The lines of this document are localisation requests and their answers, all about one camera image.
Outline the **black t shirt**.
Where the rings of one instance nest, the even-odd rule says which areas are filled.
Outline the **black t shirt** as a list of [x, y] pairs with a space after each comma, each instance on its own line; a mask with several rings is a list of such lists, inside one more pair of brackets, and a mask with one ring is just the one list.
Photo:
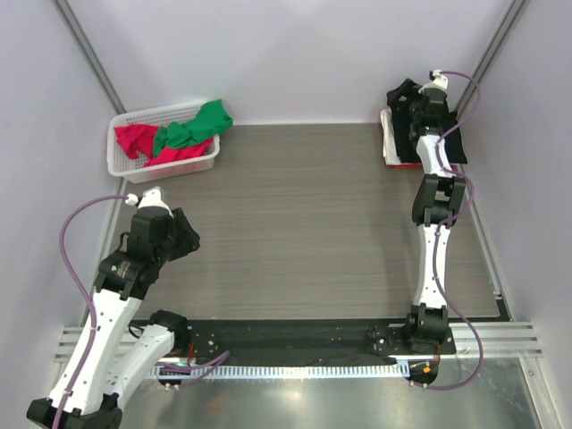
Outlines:
[[439, 78], [424, 86], [405, 79], [386, 93], [386, 107], [380, 112], [383, 132], [383, 159], [389, 166], [420, 165], [417, 140], [428, 134], [445, 138], [445, 153], [453, 164], [466, 164], [467, 157], [459, 130], [458, 113], [449, 109], [446, 80]]

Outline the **white perforated plastic basket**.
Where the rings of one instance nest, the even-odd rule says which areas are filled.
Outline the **white perforated plastic basket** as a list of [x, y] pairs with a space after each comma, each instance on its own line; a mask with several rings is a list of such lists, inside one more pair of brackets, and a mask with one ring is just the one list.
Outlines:
[[131, 183], [211, 169], [232, 118], [220, 100], [115, 116], [107, 134], [108, 172]]

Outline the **green t shirt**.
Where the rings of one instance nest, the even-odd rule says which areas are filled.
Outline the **green t shirt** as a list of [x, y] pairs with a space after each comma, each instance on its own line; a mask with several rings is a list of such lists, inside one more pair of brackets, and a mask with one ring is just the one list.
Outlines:
[[223, 107], [221, 99], [203, 104], [193, 119], [171, 122], [160, 127], [154, 137], [152, 155], [158, 157], [165, 148], [194, 147], [233, 126], [233, 119]]

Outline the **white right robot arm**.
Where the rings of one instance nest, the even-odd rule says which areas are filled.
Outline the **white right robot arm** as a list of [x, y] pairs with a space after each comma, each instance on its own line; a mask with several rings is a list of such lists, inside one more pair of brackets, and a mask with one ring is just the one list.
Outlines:
[[466, 181], [451, 168], [443, 137], [449, 116], [442, 88], [419, 88], [408, 107], [409, 136], [424, 176], [417, 191], [412, 221], [420, 243], [417, 291], [402, 339], [413, 353], [430, 353], [447, 341], [449, 311], [443, 296], [450, 229], [459, 213]]

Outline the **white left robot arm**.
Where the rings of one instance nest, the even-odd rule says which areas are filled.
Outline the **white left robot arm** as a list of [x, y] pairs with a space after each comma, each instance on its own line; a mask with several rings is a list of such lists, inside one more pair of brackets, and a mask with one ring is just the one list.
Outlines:
[[158, 360], [183, 355], [188, 320], [158, 310], [135, 345], [115, 358], [123, 335], [162, 267], [198, 250], [200, 237], [181, 208], [137, 210], [118, 248], [98, 268], [89, 317], [63, 375], [26, 417], [41, 428], [117, 428], [131, 395]]

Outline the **folded white t shirt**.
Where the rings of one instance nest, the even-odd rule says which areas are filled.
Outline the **folded white t shirt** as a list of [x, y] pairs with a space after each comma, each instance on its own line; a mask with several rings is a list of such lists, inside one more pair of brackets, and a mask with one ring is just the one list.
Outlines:
[[389, 166], [401, 165], [400, 158], [397, 154], [390, 107], [385, 107], [380, 112], [380, 124], [383, 135], [383, 159], [385, 164]]

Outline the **pink t shirt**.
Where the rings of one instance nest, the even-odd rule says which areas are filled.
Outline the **pink t shirt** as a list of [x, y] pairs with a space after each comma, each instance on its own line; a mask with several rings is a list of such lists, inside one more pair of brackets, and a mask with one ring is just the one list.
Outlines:
[[203, 156], [215, 133], [195, 132], [180, 123], [167, 127], [132, 124], [115, 127], [114, 133], [123, 153], [130, 159], [147, 158], [145, 167], [169, 164]]

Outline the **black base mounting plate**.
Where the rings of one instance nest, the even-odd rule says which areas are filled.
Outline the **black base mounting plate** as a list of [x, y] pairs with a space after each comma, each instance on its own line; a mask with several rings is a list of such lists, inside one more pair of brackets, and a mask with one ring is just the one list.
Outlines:
[[452, 332], [413, 342], [401, 319], [194, 320], [175, 347], [199, 364], [230, 355], [227, 366], [389, 365], [398, 357], [457, 352]]

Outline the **right aluminium frame post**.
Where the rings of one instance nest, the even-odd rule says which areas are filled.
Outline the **right aluminium frame post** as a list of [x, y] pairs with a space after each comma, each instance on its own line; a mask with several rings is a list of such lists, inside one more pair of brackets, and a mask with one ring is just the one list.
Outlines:
[[[492, 33], [484, 52], [472, 72], [472, 79], [479, 86], [483, 85], [487, 74], [492, 69], [495, 61], [500, 57], [503, 47], [508, 42], [512, 32], [516, 29], [516, 26], [526, 12], [528, 5], [530, 5], [529, 0], [512, 0], [509, 2], [506, 11], [501, 16], [499, 24]], [[455, 78], [457, 77], [465, 83], [464, 90], [455, 106], [458, 118], [462, 119], [475, 102], [476, 89], [471, 80], [455, 75]]]

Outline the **aluminium frame post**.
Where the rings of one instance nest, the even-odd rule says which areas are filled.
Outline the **aluminium frame post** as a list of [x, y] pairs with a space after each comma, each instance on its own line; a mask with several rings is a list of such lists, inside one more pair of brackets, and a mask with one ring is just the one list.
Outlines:
[[[492, 69], [495, 61], [500, 57], [503, 47], [508, 42], [512, 32], [516, 29], [516, 26], [526, 12], [528, 5], [530, 5], [529, 0], [512, 0], [509, 2], [506, 11], [501, 16], [499, 24], [492, 33], [484, 52], [472, 72], [472, 79], [479, 86], [483, 85], [487, 74]], [[455, 106], [458, 118], [462, 119], [475, 102], [476, 89], [471, 80], [455, 75], [455, 78], [457, 77], [465, 83], [464, 90]]]
[[51, 3], [61, 17], [64, 26], [69, 31], [76, 47], [96, 78], [97, 84], [103, 90], [107, 100], [117, 114], [125, 114], [125, 106], [70, 3], [67, 0], [52, 0]]

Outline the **left aluminium frame post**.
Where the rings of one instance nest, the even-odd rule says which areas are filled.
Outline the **left aluminium frame post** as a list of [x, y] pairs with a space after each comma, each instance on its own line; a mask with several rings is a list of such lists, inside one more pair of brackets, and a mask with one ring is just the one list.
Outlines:
[[96, 78], [97, 84], [103, 90], [107, 100], [117, 114], [125, 114], [125, 106], [70, 3], [67, 0], [52, 0], [51, 3], [61, 17], [64, 26], [69, 31], [76, 47]]

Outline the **aluminium front rail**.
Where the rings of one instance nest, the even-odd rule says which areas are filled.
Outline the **aluminium front rail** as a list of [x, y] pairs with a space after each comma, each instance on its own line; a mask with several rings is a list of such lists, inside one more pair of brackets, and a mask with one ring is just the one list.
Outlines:
[[[543, 355], [533, 326], [528, 322], [474, 322], [486, 358], [538, 358]], [[453, 339], [462, 358], [477, 358], [475, 335], [466, 324], [452, 323]], [[82, 329], [65, 327], [54, 363], [67, 363], [75, 350]]]

